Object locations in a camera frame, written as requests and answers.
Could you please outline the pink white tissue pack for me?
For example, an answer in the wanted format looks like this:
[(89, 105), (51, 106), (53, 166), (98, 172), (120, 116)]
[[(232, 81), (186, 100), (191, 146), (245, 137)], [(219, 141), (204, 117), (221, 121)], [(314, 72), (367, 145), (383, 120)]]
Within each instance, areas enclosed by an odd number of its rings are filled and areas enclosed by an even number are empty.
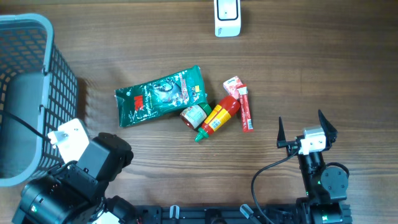
[(226, 92), (228, 93), (228, 95), (231, 95), (232, 97), (234, 97), (235, 99), (239, 99), (239, 91), (238, 91), (238, 87), (241, 86), (243, 83), (242, 81), (239, 79), (238, 76), (232, 77), (229, 80), (226, 80), (223, 83), (223, 87), (226, 90)]

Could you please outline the red sauce bottle yellow label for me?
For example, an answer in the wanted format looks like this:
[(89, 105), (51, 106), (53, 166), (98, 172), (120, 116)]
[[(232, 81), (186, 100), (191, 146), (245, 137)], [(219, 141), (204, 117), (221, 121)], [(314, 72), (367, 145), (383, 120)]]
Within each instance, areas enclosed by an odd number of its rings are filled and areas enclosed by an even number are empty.
[(207, 119), (203, 122), (202, 126), (198, 128), (198, 134), (195, 138), (195, 142), (199, 142), (202, 139), (208, 139), (210, 135), (216, 132), (222, 125), (234, 116), (241, 104), (233, 96), (224, 97), (213, 109)]

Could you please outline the green snack bag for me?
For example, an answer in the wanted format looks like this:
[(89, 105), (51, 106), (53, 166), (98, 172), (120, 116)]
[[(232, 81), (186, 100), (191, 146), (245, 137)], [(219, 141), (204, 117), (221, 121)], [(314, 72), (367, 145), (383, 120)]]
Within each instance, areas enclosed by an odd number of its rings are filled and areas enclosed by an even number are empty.
[(206, 103), (205, 82), (195, 65), (146, 83), (115, 90), (122, 128)]

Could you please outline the red snack sachet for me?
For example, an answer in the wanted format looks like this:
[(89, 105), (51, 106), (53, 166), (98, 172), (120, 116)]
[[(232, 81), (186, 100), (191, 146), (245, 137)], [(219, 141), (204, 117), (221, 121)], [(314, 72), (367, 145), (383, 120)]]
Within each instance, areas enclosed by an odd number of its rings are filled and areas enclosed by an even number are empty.
[(241, 120), (243, 122), (243, 132), (250, 133), (254, 131), (252, 126), (251, 113), (248, 102), (248, 89), (247, 85), (243, 84), (238, 86), (239, 101), (241, 104)]

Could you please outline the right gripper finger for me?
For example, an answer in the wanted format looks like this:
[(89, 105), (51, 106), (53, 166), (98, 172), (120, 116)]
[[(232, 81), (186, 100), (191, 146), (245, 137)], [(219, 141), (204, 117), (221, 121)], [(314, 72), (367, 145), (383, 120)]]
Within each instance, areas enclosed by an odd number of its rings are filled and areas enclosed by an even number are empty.
[(287, 141), (285, 138), (285, 131), (282, 122), (282, 118), (279, 117), (279, 130), (277, 135), (277, 148), (283, 148), (287, 146)]
[(332, 144), (336, 141), (338, 131), (336, 128), (325, 118), (324, 114), (321, 110), (318, 110), (318, 117), (320, 120), (320, 125), (323, 128), (323, 131), (326, 136), (326, 146), (332, 146)]

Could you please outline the small jar green lid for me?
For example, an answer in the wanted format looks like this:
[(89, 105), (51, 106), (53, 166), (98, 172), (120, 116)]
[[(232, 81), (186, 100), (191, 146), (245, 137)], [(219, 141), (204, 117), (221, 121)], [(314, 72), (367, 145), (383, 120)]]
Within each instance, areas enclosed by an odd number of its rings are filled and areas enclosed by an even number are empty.
[(199, 103), (185, 108), (180, 113), (180, 117), (189, 128), (196, 129), (204, 122), (211, 112), (212, 109), (209, 104)]

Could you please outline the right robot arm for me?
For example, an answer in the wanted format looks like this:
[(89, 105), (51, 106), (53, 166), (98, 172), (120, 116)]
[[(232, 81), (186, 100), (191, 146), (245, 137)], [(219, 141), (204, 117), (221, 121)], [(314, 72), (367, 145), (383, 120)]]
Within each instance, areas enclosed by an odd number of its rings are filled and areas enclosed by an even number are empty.
[(320, 124), (305, 128), (293, 141), (285, 138), (282, 119), (279, 118), (277, 147), (286, 148), (288, 156), (298, 158), (306, 197), (295, 203), (295, 223), (344, 224), (352, 223), (347, 199), (349, 170), (338, 162), (326, 163), (322, 152), (331, 149), (338, 131), (318, 111)]

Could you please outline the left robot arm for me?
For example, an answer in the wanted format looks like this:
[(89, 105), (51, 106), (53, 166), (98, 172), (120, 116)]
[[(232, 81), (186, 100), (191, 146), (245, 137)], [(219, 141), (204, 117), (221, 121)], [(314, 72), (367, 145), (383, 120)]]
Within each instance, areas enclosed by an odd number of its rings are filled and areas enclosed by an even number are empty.
[(13, 223), (88, 223), (104, 193), (134, 154), (110, 133), (93, 138), (78, 161), (55, 165), (21, 191)]

